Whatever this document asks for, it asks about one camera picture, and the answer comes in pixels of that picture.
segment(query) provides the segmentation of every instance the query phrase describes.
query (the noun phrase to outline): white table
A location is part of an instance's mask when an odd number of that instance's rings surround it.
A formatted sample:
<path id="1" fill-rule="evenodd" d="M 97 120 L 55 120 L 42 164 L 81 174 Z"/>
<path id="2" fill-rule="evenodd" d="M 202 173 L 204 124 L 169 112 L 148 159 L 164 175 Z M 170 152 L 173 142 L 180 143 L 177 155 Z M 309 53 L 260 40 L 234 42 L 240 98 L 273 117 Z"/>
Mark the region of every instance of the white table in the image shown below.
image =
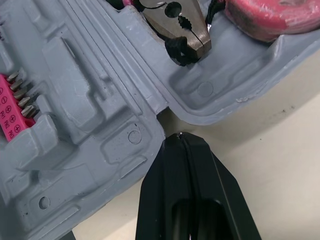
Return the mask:
<path id="1" fill-rule="evenodd" d="M 320 51 L 225 120 L 168 134 L 203 137 L 237 179 L 263 240 L 320 239 Z M 134 240 L 141 181 L 73 229 L 77 240 Z"/>

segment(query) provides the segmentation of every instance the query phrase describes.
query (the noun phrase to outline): white surface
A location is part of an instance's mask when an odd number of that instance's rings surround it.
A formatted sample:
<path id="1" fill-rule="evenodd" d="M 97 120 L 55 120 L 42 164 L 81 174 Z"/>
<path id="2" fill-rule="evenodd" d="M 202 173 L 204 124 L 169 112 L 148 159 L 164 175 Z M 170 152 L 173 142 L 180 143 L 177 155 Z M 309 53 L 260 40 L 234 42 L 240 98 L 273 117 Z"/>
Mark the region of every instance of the white surface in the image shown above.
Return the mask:
<path id="1" fill-rule="evenodd" d="M 190 126 L 169 111 L 168 134 L 203 137 L 237 179 L 263 240 L 320 239 L 320 51 L 225 120 Z M 74 230 L 77 240 L 134 240 L 141 182 Z"/>

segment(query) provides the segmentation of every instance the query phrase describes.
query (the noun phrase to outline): tool compartment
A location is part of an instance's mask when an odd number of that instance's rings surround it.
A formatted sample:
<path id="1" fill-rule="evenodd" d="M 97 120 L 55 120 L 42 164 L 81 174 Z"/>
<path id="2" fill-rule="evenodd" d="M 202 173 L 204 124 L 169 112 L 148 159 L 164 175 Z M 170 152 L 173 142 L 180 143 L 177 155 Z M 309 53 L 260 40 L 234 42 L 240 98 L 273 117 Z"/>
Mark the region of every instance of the tool compartment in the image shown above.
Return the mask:
<path id="1" fill-rule="evenodd" d="M 200 2 L 203 12 L 208 0 Z M 181 67 L 132 6 L 0 0 L 0 73 L 19 70 L 39 112 L 0 135 L 0 239 L 58 239 L 142 178 L 169 107 L 196 125 L 261 96 L 319 48 L 320 31 L 255 41 L 215 16 L 211 51 Z"/>

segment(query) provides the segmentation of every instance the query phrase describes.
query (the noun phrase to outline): tape measure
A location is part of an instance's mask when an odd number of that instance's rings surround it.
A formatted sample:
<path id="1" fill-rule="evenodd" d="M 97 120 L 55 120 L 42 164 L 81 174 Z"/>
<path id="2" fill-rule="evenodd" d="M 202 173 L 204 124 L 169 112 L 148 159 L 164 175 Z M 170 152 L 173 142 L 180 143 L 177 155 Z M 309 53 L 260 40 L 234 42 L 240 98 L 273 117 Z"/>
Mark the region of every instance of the tape measure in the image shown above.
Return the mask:
<path id="1" fill-rule="evenodd" d="M 320 0 L 225 0 L 225 14 L 243 32 L 264 42 L 320 26 Z"/>

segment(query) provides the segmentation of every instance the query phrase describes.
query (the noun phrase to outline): metal pliers head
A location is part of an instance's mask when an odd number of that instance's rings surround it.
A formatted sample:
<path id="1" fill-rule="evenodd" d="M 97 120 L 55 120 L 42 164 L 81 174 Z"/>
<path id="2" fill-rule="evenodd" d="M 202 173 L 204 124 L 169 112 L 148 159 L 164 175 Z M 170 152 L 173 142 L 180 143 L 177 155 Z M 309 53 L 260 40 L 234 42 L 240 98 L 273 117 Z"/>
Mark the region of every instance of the metal pliers head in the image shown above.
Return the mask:
<path id="1" fill-rule="evenodd" d="M 197 0 L 136 0 L 151 27 L 162 37 L 186 37 L 188 53 L 200 59 L 211 49 L 211 39 Z"/>

